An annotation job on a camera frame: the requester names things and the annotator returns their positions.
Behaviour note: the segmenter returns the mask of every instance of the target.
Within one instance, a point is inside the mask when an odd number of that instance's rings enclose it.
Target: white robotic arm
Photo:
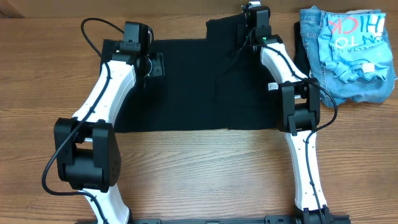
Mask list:
[[[126,62],[115,60],[108,62],[108,65],[111,70],[111,79],[104,95],[98,102],[94,113],[90,115],[87,122],[95,123],[99,120],[103,120],[106,123],[114,125],[127,93],[136,84],[136,73],[133,65],[128,65]],[[86,116],[90,106],[97,99],[104,87],[107,76],[108,71],[105,64],[103,64],[101,75],[99,76],[93,91],[85,101],[84,105],[73,115],[74,118],[81,121]],[[92,138],[85,138],[85,141],[92,142],[93,140]],[[131,218],[131,213],[123,203],[117,184],[110,186],[108,191],[105,193],[95,189],[83,189],[81,191],[89,192],[97,198],[108,223],[126,224]],[[90,206],[97,217],[98,223],[103,223],[95,203],[89,197],[85,197],[90,203]]]
[[[111,79],[104,95],[98,102],[94,112],[87,119],[87,122],[95,123],[102,119],[106,123],[114,124],[127,93],[136,84],[136,73],[133,65],[115,60],[108,62],[108,65],[111,70]],[[81,121],[86,116],[88,110],[104,87],[107,76],[108,71],[105,64],[103,64],[101,75],[93,91],[90,93],[83,106],[72,116],[73,118],[77,118],[78,121]]]
[[[262,21],[264,15],[269,17],[270,12],[268,12],[269,8],[259,8],[259,3],[255,3],[250,5],[249,7],[256,6],[258,10],[257,22]],[[137,52],[138,47],[145,46],[145,44],[140,43],[143,41],[146,42],[145,36],[147,35],[148,27],[142,24],[136,24],[127,22],[126,26],[130,26],[130,30],[125,29],[124,31],[124,40],[120,43],[121,50],[127,52],[127,55],[113,55],[115,58],[108,62],[110,68],[110,80],[108,86],[99,100],[94,112],[90,114],[88,119],[85,121],[85,125],[80,130],[79,134],[75,137],[75,139],[68,143],[60,154],[57,157],[57,165],[58,165],[58,175],[60,179],[63,181],[67,181],[70,183],[72,188],[77,189],[81,192],[88,192],[95,196],[98,203],[100,204],[101,210],[104,214],[106,220],[102,220],[101,215],[99,213],[98,207],[96,204],[87,196],[85,196],[90,203],[96,217],[98,223],[110,223],[110,224],[127,224],[132,222],[131,211],[125,206],[123,200],[121,198],[121,194],[119,192],[118,186],[116,184],[119,173],[120,173],[120,162],[121,157],[118,149],[118,145],[116,142],[116,136],[114,135],[113,125],[115,123],[116,117],[119,113],[121,105],[127,95],[127,93],[134,88],[137,83],[137,75],[134,65],[130,65],[131,62],[128,56],[130,52]],[[257,34],[263,34],[264,32],[271,33],[271,27],[267,28],[266,26],[260,26],[261,29],[256,30]],[[133,40],[129,40],[126,37],[135,36],[136,32],[139,33],[139,38],[133,38]],[[307,78],[303,73],[301,73],[297,67],[293,64],[287,52],[285,50],[285,46],[280,42],[268,42],[267,46],[275,49],[277,52],[267,49],[265,47],[261,48],[261,63],[266,66],[274,77],[275,81],[279,84],[278,91],[282,93],[286,91],[289,97],[285,97],[282,94],[281,101],[282,104],[290,105],[288,109],[283,107],[283,115],[285,116],[282,121],[282,128],[279,128],[281,131],[285,132],[285,138],[289,145],[290,154],[293,163],[294,169],[294,177],[295,177],[295,206],[298,210],[296,214],[293,216],[292,223],[303,223],[303,224],[312,224],[312,223],[321,223],[320,218],[318,219],[316,216],[312,215],[310,218],[309,212],[318,210],[318,203],[314,195],[313,187],[310,184],[310,175],[307,169],[307,160],[305,154],[305,141],[308,138],[308,135],[314,130],[317,123],[319,122],[319,96],[315,94],[315,97],[312,97],[311,103],[306,107],[298,108],[299,111],[296,114],[294,98],[296,95],[296,87],[301,85],[303,86],[303,81],[299,78],[294,77],[290,67],[295,72],[296,76],[300,78]],[[290,67],[286,64],[286,61],[280,56],[283,55],[287,59],[287,63],[289,63]],[[55,127],[54,127],[54,136],[55,136],[55,145],[56,148],[65,141],[66,136],[71,133],[71,130],[76,126],[77,123],[81,122],[83,118],[87,115],[90,107],[93,105],[94,101],[96,101],[97,97],[100,95],[106,81],[108,78],[108,70],[106,69],[105,64],[102,65],[101,75],[91,92],[88,99],[85,101],[83,106],[73,115],[72,119],[62,119],[60,118]],[[305,95],[309,99],[310,96],[310,88],[308,85],[302,88]],[[317,102],[318,100],[318,108],[313,105],[313,101]],[[334,218],[328,213],[327,205],[325,197],[323,196],[322,188],[320,185],[320,178],[318,173],[318,164],[317,157],[315,152],[315,140],[316,133],[312,134],[311,138],[308,142],[308,161],[309,161],[309,169],[312,172],[313,183],[315,184],[315,188],[317,190],[316,194],[318,195],[318,200],[322,210],[325,209],[325,219],[333,220]],[[75,146],[75,142],[81,143],[83,141],[91,141],[93,142],[93,150],[87,151],[84,149],[77,149]],[[343,219],[344,224],[349,224],[348,218]],[[280,216],[271,217],[266,216],[266,219],[263,220],[230,220],[231,223],[270,223],[270,224],[290,224],[290,216],[285,221],[281,221]],[[161,224],[163,221],[160,220],[135,220],[136,224]],[[177,222],[164,222],[164,224],[174,224],[174,223],[182,223],[181,221]],[[192,221],[189,223],[201,223],[202,221]],[[229,221],[222,222],[221,220],[215,223],[229,223]]]
[[[293,63],[290,57],[287,55],[285,45],[281,43],[268,44],[275,50],[278,50],[285,58],[289,61],[290,66],[293,71],[301,78],[307,78]],[[298,78],[292,75],[289,67],[287,66],[285,60],[276,52],[262,48],[261,49],[261,63],[266,66],[271,75],[274,77],[275,81],[279,83],[285,82],[300,82]],[[297,135],[292,133],[285,133],[286,141],[289,145],[290,155],[292,156],[293,172],[295,179],[295,204],[297,208],[301,210],[308,209],[309,211],[318,210],[318,204],[315,199],[312,186],[310,185],[310,178],[307,170],[307,163],[305,158],[305,141],[311,131],[301,131]],[[315,152],[315,141],[317,134],[313,134],[309,140],[308,145],[308,160],[310,163],[310,169],[312,171],[312,178],[315,184],[315,188],[318,191],[318,199],[320,205],[326,206],[326,200],[323,196],[319,173],[318,173],[318,163],[317,155]]]

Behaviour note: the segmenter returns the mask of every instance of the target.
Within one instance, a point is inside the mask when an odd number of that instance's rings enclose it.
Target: folded clothing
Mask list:
[[[231,52],[244,14],[206,23],[207,37],[198,40],[155,40],[151,51],[164,55],[161,85],[146,80],[127,94],[114,125],[118,133],[201,129],[276,128],[277,91],[269,91],[272,75],[259,56],[243,48],[238,61]],[[104,41],[103,62],[110,60]]]
[[[380,14],[380,10],[370,10],[366,12],[366,14]],[[300,35],[303,39],[303,46],[307,51],[307,57],[310,62],[312,76],[317,78],[321,84],[321,86],[327,89],[335,101],[340,104],[345,102],[347,99],[351,99],[355,102],[374,102],[381,103],[383,102],[394,89],[394,82],[396,79],[396,73],[394,70],[394,65],[392,61],[388,62],[386,65],[388,66],[387,73],[385,74],[385,78],[372,78],[367,80],[365,77],[359,77],[355,80],[347,79],[347,82],[341,81],[339,78],[335,77],[335,73],[333,70],[326,68],[325,62],[321,62],[320,60],[320,48],[328,48],[331,51],[331,46],[329,42],[326,45],[320,46],[318,44],[319,35],[324,27],[327,27],[330,30],[326,16],[331,14],[330,12],[321,11],[316,6],[313,6],[310,9],[302,9],[300,10]],[[366,29],[367,20],[364,20],[364,29]],[[369,24],[375,24],[377,21],[369,21]],[[351,29],[345,28],[344,31],[349,32]],[[391,51],[391,46],[388,39],[388,33],[385,27],[383,28],[383,32],[380,36],[383,41],[379,43],[387,44],[389,50]],[[363,67],[354,68],[357,70],[363,70]],[[332,107],[333,103],[331,100],[321,92],[322,102],[325,105]]]
[[[302,72],[306,76],[309,76],[311,67],[310,62],[308,61],[307,53],[303,46],[303,39],[300,35],[300,21],[294,24],[294,47],[294,64],[300,70],[300,72]]]
[[[343,82],[386,80],[392,53],[383,40],[385,13],[327,13],[318,37],[320,61]]]

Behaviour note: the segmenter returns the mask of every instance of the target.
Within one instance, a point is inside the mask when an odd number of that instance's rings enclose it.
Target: wire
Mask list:
[[[311,174],[311,169],[310,169],[310,161],[309,161],[309,159],[308,159],[308,144],[309,144],[309,140],[310,140],[311,136],[312,136],[314,133],[316,133],[317,131],[319,131],[319,130],[321,130],[321,129],[323,129],[323,128],[329,126],[329,125],[331,125],[331,124],[335,121],[335,119],[336,119],[336,117],[337,117],[337,112],[338,112],[337,103],[336,103],[335,99],[330,95],[330,93],[329,93],[326,89],[324,89],[324,88],[321,87],[320,85],[317,85],[316,83],[310,82],[307,78],[302,78],[302,77],[298,76],[298,75],[294,72],[294,70],[293,70],[292,66],[290,65],[289,61],[287,60],[287,58],[286,58],[280,51],[278,51],[278,50],[276,50],[276,49],[273,49],[272,47],[269,47],[269,46],[267,46],[267,45],[262,45],[262,44],[251,44],[251,45],[247,45],[247,46],[248,46],[248,47],[250,47],[250,46],[252,46],[252,47],[264,47],[264,48],[266,48],[266,49],[269,49],[269,50],[271,50],[271,51],[277,53],[279,56],[281,56],[281,57],[284,59],[284,61],[285,61],[286,65],[288,66],[290,72],[292,73],[292,75],[293,75],[295,78],[297,78],[297,79],[299,79],[299,80],[301,80],[301,81],[304,81],[305,83],[308,83],[309,85],[313,85],[315,88],[318,88],[320,91],[324,92],[324,93],[326,94],[326,96],[328,96],[328,97],[330,98],[331,102],[333,103],[333,107],[334,107],[335,112],[333,113],[332,119],[331,119],[329,122],[327,122],[326,124],[320,126],[320,127],[317,128],[316,130],[312,131],[312,132],[308,135],[307,139],[305,140],[305,160],[306,160],[306,162],[307,162],[307,170],[308,170],[308,176],[310,177],[310,185],[312,186],[313,194],[314,194],[314,196],[315,196],[315,200],[317,201],[317,205],[318,205],[318,210],[319,210],[319,216],[320,216],[320,219],[321,219],[321,223],[322,223],[322,224],[325,224],[324,217],[323,217],[323,215],[322,215],[321,205],[320,205],[320,203],[319,203],[319,198],[318,198],[317,190],[316,190],[316,188],[315,188],[315,184],[313,183],[313,179],[312,179],[312,174]]]
[[[155,40],[155,34],[154,34],[154,30],[150,27],[148,27],[148,30],[150,32],[150,35],[152,36],[151,40],[150,40],[150,44],[153,43],[153,41]]]
[[[104,22],[106,24],[109,24],[110,26],[116,28],[118,31],[123,32],[122,29],[118,28],[116,25],[103,20],[103,19],[98,19],[98,18],[87,18],[85,20],[83,20],[83,22],[81,22],[81,33],[83,34],[83,36],[85,37],[85,39],[87,40],[87,42],[90,44],[90,46],[95,50],[95,52],[101,57],[102,54],[101,52],[99,52],[99,50],[94,46],[94,44],[91,42],[91,40],[87,37],[85,29],[84,29],[84,25],[86,22],[88,21],[100,21],[100,22]],[[108,220],[105,218],[104,213],[102,211],[101,205],[98,202],[98,200],[96,199],[96,197],[94,195],[92,195],[89,192],[56,192],[53,191],[51,189],[49,189],[49,187],[47,186],[46,183],[46,178],[47,178],[47,174],[50,170],[51,165],[54,163],[54,160],[57,158],[57,156],[59,155],[59,153],[61,152],[61,150],[63,149],[63,147],[65,147],[66,143],[69,141],[74,141],[73,138],[76,137],[77,132],[79,131],[79,129],[83,126],[83,124],[85,123],[85,121],[87,121],[87,119],[90,117],[90,115],[94,112],[95,107],[97,106],[98,102],[100,102],[101,97],[104,95],[106,88],[109,85],[109,81],[111,79],[111,69],[109,68],[109,65],[107,62],[104,63],[105,67],[108,71],[108,76],[106,77],[106,81],[104,84],[103,89],[101,90],[101,92],[99,93],[97,99],[95,99],[93,105],[89,108],[86,116],[78,123],[78,125],[72,130],[72,132],[67,136],[67,138],[64,140],[64,142],[61,144],[61,146],[55,151],[55,153],[53,154],[53,156],[51,157],[51,159],[49,160],[49,162],[47,163],[47,165],[45,166],[45,169],[43,171],[43,176],[42,176],[42,186],[43,189],[51,194],[51,195],[56,195],[56,196],[69,196],[69,195],[84,195],[86,197],[89,197],[91,199],[92,202],[94,202],[94,204],[96,205],[97,209],[98,209],[98,213],[101,216],[104,224],[109,224]]]
[[[150,58],[148,57],[148,56],[144,56],[146,59],[148,59],[148,61],[149,61],[149,63],[150,63],[150,70],[149,70],[149,72],[147,73],[147,75],[146,76],[149,76],[149,74],[152,72],[152,70],[154,69],[154,64],[152,63],[152,61],[150,60]]]
[[[91,17],[91,18],[87,18],[87,19],[85,19],[85,20],[83,20],[83,21],[81,22],[81,25],[80,25],[81,33],[83,34],[83,36],[84,36],[85,39],[87,40],[88,44],[89,44],[89,45],[95,50],[95,52],[98,54],[98,56],[99,56],[99,57],[102,57],[101,52],[95,47],[95,45],[91,42],[91,40],[88,38],[88,36],[87,36],[87,34],[86,34],[86,31],[85,31],[85,24],[86,24],[86,22],[88,22],[88,21],[100,21],[100,22],[104,22],[104,23],[110,25],[111,27],[117,29],[117,30],[120,31],[122,34],[124,34],[124,31],[123,31],[122,29],[120,29],[118,26],[114,25],[113,23],[108,22],[108,21],[106,21],[106,20],[104,20],[104,19],[100,19],[100,18]]]
[[[221,73],[220,75],[229,72],[232,69],[232,67],[235,65],[235,63],[238,61],[239,55],[241,54],[243,47],[248,43],[249,39],[251,39],[251,36],[252,36],[252,33],[254,32],[254,29],[255,29],[255,27],[253,27],[250,30],[250,32],[249,32],[248,36],[246,37],[246,40],[244,41],[243,45],[237,51],[231,52],[229,54],[229,56],[232,56],[232,54],[234,53],[235,56],[233,57],[233,59],[231,61],[231,64],[228,66],[228,69],[225,72]]]

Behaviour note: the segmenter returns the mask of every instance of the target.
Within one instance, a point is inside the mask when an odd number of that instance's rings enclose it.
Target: white label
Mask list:
[[[373,63],[364,63],[364,64],[362,64],[362,70],[364,73],[374,72],[374,64]]]
[[[339,44],[339,41],[341,41],[341,40],[344,41],[344,44],[343,44],[343,45],[340,45],[340,44]],[[347,38],[345,38],[345,37],[339,37],[339,38],[337,38],[337,40],[336,40],[336,42],[335,42],[335,47],[337,47],[338,49],[343,49],[343,48],[345,48],[345,47],[347,46],[347,44],[348,44]]]
[[[356,47],[356,46],[358,46],[359,44],[355,44],[355,39],[354,39],[354,35],[352,35],[351,36],[351,44],[349,45],[349,46],[347,46],[347,47]]]
[[[277,90],[278,88],[278,83],[268,83],[268,91]]]

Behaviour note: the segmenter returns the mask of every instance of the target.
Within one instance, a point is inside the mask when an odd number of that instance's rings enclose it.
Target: wood grain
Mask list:
[[[205,22],[228,16],[108,17],[144,22],[157,39],[204,38]],[[272,27],[294,52],[297,13],[275,13]],[[387,14],[394,55],[397,13]],[[99,58],[80,33],[82,18],[0,22],[0,223],[73,223],[94,219],[83,197],[53,197],[40,178],[54,152],[53,126],[86,100]],[[121,35],[88,24],[101,40]],[[398,213],[398,92],[383,104],[346,103],[336,123],[318,134],[318,163],[328,206],[353,223],[396,223]],[[332,110],[322,106],[327,122]],[[263,217],[291,213],[294,177],[282,133],[185,131],[117,134],[122,154],[118,185],[136,218]],[[71,190],[51,168],[50,188]]]
[[[0,14],[10,18],[22,18],[23,15],[16,9],[10,0],[0,0]]]
[[[6,1],[7,8],[23,17],[103,17],[103,16],[144,16],[175,14],[237,14],[248,0],[0,0]],[[396,11],[395,0],[262,0],[271,12],[298,12],[314,5],[321,10],[336,12],[355,9],[382,9]]]

